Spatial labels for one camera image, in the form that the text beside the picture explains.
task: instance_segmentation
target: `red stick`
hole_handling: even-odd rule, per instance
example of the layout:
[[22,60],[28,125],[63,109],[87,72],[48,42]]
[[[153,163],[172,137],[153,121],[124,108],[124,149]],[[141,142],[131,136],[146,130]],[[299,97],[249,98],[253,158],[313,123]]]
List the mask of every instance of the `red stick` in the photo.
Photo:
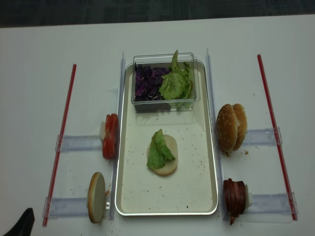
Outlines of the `red stick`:
[[[63,135],[64,129],[65,129],[65,122],[67,120],[68,109],[69,109],[69,104],[70,104],[70,98],[71,98],[71,92],[72,92],[72,87],[73,87],[73,82],[74,82],[74,76],[75,76],[76,68],[77,68],[77,65],[73,64],[72,74],[71,74],[71,79],[70,79],[70,84],[69,84],[69,90],[68,90],[68,96],[67,96],[67,100],[65,102],[65,108],[64,108],[64,112],[63,112],[63,122],[61,124],[60,136]],[[55,185],[55,179],[56,179],[56,173],[57,173],[57,166],[58,166],[58,162],[59,162],[59,155],[60,155],[60,151],[57,151],[56,152],[56,156],[55,156],[55,163],[54,163],[54,167],[53,167],[53,173],[51,175],[51,180],[50,180],[49,192],[48,192],[48,201],[47,201],[47,206],[46,206],[47,210],[45,212],[45,215],[47,217],[44,217],[43,227],[47,226],[48,213],[49,213],[49,210],[50,210],[49,207],[50,207],[50,202],[51,202],[51,198],[53,196],[53,191],[54,191],[54,185]]]
[[[264,88],[265,88],[265,93],[266,93],[267,103],[268,103],[268,107],[269,107],[269,113],[270,113],[270,117],[271,117],[272,126],[274,129],[276,129],[277,128],[276,118],[275,118],[274,110],[273,110],[272,104],[271,104],[270,93],[269,93],[269,89],[268,89],[268,85],[267,85],[264,65],[262,64],[261,55],[260,54],[257,55],[257,58],[258,58],[258,64],[259,64],[260,73],[261,73],[261,77],[262,77],[262,83],[264,84]],[[291,212],[292,212],[292,219],[297,220],[297,213],[296,213],[295,205],[293,204],[293,201],[290,197],[291,187],[290,187],[289,177],[287,175],[287,171],[286,171],[286,167],[285,167],[285,163],[284,163],[284,154],[282,152],[282,146],[277,145],[277,148],[278,148],[278,154],[279,154],[279,158],[280,158],[282,173],[283,173],[283,177],[284,177],[286,192],[289,194],[289,204],[290,204],[290,208],[291,208]]]

